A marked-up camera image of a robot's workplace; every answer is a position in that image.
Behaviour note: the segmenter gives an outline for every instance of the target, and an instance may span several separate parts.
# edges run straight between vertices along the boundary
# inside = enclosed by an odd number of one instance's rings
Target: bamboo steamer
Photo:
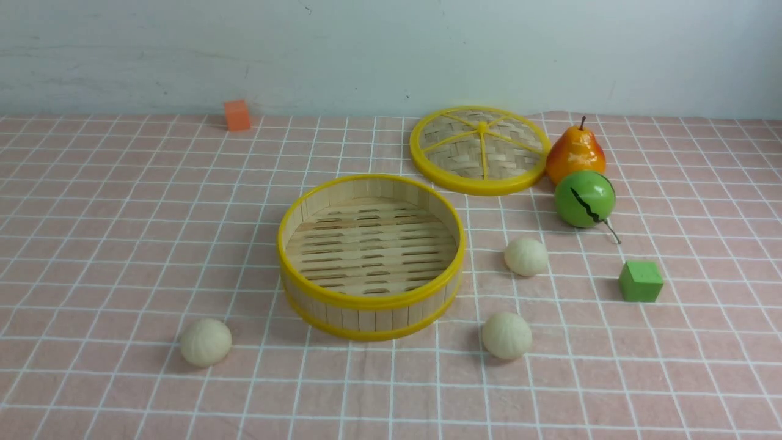
[[[310,325],[361,341],[419,331],[461,283],[465,232],[436,191],[395,175],[352,175],[299,198],[282,219],[285,295]]]
[[[418,170],[443,188],[501,196],[545,174],[551,143],[530,120],[492,107],[459,106],[421,119],[410,135]]]

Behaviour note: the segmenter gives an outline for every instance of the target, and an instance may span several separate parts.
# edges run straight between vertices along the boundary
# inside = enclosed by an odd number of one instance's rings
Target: orange foam block
[[[223,103],[223,107],[225,107],[225,121],[228,123],[230,132],[249,130],[249,111],[244,99],[227,101]]]

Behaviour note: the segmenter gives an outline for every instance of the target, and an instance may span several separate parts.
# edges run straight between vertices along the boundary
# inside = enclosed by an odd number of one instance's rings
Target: green foam block
[[[625,261],[619,275],[619,288],[625,301],[655,302],[663,284],[654,261]]]

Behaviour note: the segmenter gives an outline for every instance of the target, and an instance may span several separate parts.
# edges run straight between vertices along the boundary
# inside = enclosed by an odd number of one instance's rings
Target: green ball
[[[604,175],[582,170],[559,182],[554,189],[554,203],[562,220],[576,228],[590,228],[605,222],[614,211],[616,193]]]

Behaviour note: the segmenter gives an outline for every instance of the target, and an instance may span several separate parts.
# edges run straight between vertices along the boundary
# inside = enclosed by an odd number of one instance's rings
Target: yellow rim
[[[482,110],[482,111],[488,111],[491,113],[502,115],[501,117],[495,119],[494,121],[491,121],[487,125],[487,127],[491,127],[492,125],[496,124],[497,122],[503,119],[515,119],[529,126],[533,130],[533,132],[535,132],[535,134],[540,138],[540,142],[543,145],[543,151],[540,152],[540,160],[538,161],[538,163],[535,165],[534,168],[529,169],[526,173],[517,176],[513,179],[488,180],[486,178],[486,143],[484,141],[484,135],[491,135],[491,136],[501,138],[507,142],[517,144],[521,148],[525,148],[527,150],[531,150],[531,151],[535,151],[535,150],[530,149],[528,146],[520,142],[516,142],[512,139],[506,139],[502,135],[498,135],[492,132],[484,133],[481,129],[479,129],[477,125],[472,124],[468,121],[463,121],[461,118],[455,117],[450,114],[460,110]],[[437,144],[422,150],[420,144],[418,143],[418,139],[421,136],[421,130],[428,123],[430,123],[437,117],[449,117],[469,127],[473,127],[474,129],[470,132],[461,133],[460,135],[452,136],[449,139],[444,139],[443,141],[440,141]],[[429,161],[429,159],[425,155],[425,152],[427,150],[435,148],[441,144],[450,142],[456,138],[466,136],[466,135],[474,135],[476,133],[480,135],[480,141],[481,141],[482,162],[483,162],[482,165],[484,171],[483,180],[467,179],[459,175],[455,175],[451,172],[444,171],[443,169],[435,166],[431,161]],[[530,120],[524,117],[507,112],[505,110],[499,110],[492,107],[484,107],[484,106],[457,106],[457,107],[451,107],[444,110],[440,110],[421,119],[418,122],[418,124],[415,125],[415,128],[413,128],[413,132],[410,135],[411,156],[413,158],[413,162],[415,163],[415,166],[418,167],[418,170],[423,175],[431,179],[437,185],[442,186],[443,188],[450,189],[451,191],[456,191],[458,193],[470,194],[473,196],[502,196],[504,194],[517,193],[518,191],[522,191],[534,185],[545,174],[546,156],[548,155],[549,150],[551,150],[551,143],[549,142],[546,133],[544,133],[543,130],[541,130],[533,122],[531,122]]]
[[[303,319],[305,323],[308,323],[317,329],[323,330],[328,334],[332,334],[337,337],[353,339],[355,341],[388,341],[390,339],[397,339],[398,337],[405,337],[411,335],[413,333],[425,329],[427,326],[434,323],[440,316],[443,315],[443,313],[445,313],[445,311],[450,307],[451,303],[454,302],[454,299],[456,298],[456,293],[459,291],[459,287],[461,287],[461,280],[459,280],[459,284],[456,286],[456,289],[451,294],[451,296],[448,297],[448,300],[445,301],[445,304],[443,304],[442,307],[438,308],[436,312],[429,315],[429,317],[427,317],[423,321],[416,323],[412,326],[404,327],[403,329],[390,330],[390,331],[373,331],[373,332],[345,330],[345,329],[332,326],[328,323],[324,323],[323,321],[315,319],[312,315],[305,312],[301,307],[299,307],[299,305],[296,303],[296,301],[293,299],[293,297],[287,290],[285,290],[285,296],[288,298],[288,303],[290,304],[293,311],[298,313],[299,316],[301,316],[301,319]]]
[[[418,188],[421,188],[429,192],[438,200],[440,200],[448,208],[448,212],[454,216],[454,219],[456,221],[456,226],[459,229],[459,244],[457,246],[454,260],[448,265],[448,267],[443,271],[443,273],[440,273],[434,280],[430,281],[429,283],[424,284],[421,287],[417,287],[413,290],[409,290],[407,292],[400,292],[398,294],[391,294],[383,297],[365,298],[365,297],[355,297],[355,296],[345,295],[339,292],[335,292],[333,290],[325,289],[324,287],[320,287],[317,284],[309,281],[306,277],[301,275],[293,267],[293,264],[291,264],[291,261],[288,259],[288,256],[285,254],[285,243],[283,242],[283,231],[285,230],[285,225],[288,224],[290,216],[293,215],[293,212],[298,208],[298,206],[300,206],[307,198],[309,198],[313,194],[322,191],[324,189],[327,189],[330,186],[334,186],[342,182],[358,180],[358,179],[391,179],[391,180],[405,182],[409,185],[417,186]],[[454,276],[456,276],[461,271],[461,263],[464,261],[465,258],[465,241],[466,241],[465,228],[461,224],[461,219],[459,218],[459,214],[456,212],[456,209],[454,209],[454,207],[450,204],[450,202],[445,197],[441,196],[433,189],[419,182],[416,182],[415,180],[406,179],[404,177],[400,177],[397,175],[363,174],[363,175],[346,176],[346,177],[332,180],[330,182],[326,182],[320,186],[315,187],[314,189],[311,189],[306,194],[301,196],[296,202],[294,202],[293,205],[291,205],[291,207],[285,213],[285,216],[282,217],[282,221],[280,222],[280,228],[278,229],[277,232],[277,254],[280,260],[280,267],[285,271],[285,273],[289,275],[291,281],[299,288],[299,290],[301,290],[307,296],[317,301],[324,302],[330,305],[336,305],[342,308],[354,308],[360,310],[386,310],[388,308],[406,307],[408,305],[417,303],[419,301],[426,299],[428,296],[434,294],[441,288],[445,287],[445,285],[448,282],[450,282],[450,280],[453,279]]]

